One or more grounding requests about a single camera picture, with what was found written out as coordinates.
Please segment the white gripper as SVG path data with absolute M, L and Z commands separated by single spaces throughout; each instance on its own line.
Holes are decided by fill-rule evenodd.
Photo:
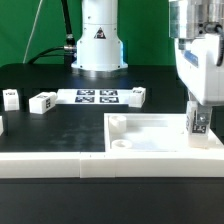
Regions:
M 180 50 L 175 43 L 176 67 L 180 79 L 200 103 L 196 110 L 196 123 L 209 125 L 212 108 L 224 105 L 224 61 L 217 66 L 220 36 L 206 34 L 194 39 Z

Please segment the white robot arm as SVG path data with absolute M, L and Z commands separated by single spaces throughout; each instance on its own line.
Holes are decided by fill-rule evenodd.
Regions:
M 178 76 L 205 125 L 213 106 L 224 105 L 224 0 L 168 0 L 169 36 Z M 91 73 L 124 69 L 117 36 L 118 0 L 82 0 L 83 31 L 74 69 Z

